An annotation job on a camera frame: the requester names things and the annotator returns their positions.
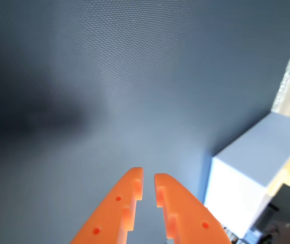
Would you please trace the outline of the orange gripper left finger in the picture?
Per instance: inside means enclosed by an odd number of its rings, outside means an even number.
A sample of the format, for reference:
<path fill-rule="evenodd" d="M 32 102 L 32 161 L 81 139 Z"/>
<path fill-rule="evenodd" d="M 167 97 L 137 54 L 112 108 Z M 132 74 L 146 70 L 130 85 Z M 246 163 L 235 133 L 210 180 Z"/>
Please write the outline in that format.
<path fill-rule="evenodd" d="M 126 172 L 78 231 L 71 243 L 126 243 L 143 196 L 143 168 Z"/>

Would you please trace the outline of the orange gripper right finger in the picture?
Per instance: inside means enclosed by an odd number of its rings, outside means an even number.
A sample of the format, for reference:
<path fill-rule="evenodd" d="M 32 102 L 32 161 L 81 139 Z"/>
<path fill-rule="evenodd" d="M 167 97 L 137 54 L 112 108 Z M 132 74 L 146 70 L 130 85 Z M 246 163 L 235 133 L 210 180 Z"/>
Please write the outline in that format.
<path fill-rule="evenodd" d="M 154 176 L 157 207 L 163 209 L 167 239 L 174 243 L 230 243 L 221 223 L 178 180 Z"/>

